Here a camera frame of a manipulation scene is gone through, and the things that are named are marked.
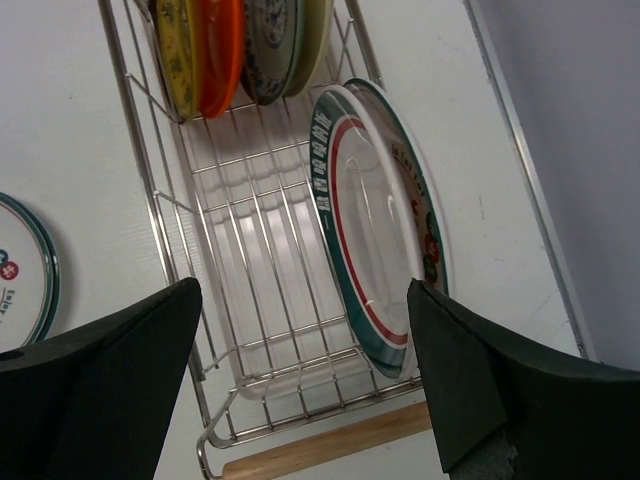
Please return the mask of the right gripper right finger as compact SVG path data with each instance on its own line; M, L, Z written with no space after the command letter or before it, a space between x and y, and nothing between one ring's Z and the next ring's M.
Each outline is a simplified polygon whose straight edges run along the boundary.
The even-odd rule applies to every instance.
M411 333L452 479L635 479L639 375L575 357L413 280Z

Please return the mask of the orange plastic plate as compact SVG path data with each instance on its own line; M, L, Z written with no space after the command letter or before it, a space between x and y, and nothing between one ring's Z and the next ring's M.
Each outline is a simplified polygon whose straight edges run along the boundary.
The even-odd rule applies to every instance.
M205 118L217 118L230 107L244 66L244 2L200 1L199 7L204 59L199 109Z

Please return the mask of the blue floral plate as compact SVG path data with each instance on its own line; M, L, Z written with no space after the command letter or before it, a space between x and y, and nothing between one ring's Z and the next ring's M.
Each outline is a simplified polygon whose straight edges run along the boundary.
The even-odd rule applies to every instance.
M241 83L258 105L284 95L292 83L304 34L303 1L244 2L245 60Z

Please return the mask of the white green-rimmed plate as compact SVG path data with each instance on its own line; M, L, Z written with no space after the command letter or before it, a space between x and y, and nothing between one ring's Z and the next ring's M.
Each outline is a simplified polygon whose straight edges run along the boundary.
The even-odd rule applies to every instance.
M448 231L426 155L409 123L379 85L355 77L347 80L345 87L370 113L395 161L414 218L426 281L451 295L455 281Z
M407 289L423 274L395 162L364 104L341 85L316 100L309 140L312 193L349 326L382 375L406 380L417 367Z

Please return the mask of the yellow patterned plate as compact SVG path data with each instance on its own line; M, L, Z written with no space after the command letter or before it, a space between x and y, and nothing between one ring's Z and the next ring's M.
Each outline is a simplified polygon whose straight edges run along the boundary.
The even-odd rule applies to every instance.
M186 121L200 109L203 90L203 12L196 0L150 1L167 86L176 112Z

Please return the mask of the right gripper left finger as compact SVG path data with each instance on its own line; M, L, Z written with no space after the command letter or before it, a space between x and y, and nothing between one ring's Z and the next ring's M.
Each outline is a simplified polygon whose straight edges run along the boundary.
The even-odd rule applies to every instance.
M151 479L202 310L185 278L1 355L4 479Z

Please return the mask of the white plate red characters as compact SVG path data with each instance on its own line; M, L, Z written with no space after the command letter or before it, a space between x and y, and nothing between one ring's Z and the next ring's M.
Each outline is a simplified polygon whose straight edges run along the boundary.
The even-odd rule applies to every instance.
M42 222L1 195L1 350L39 342L54 323L61 293L57 251Z

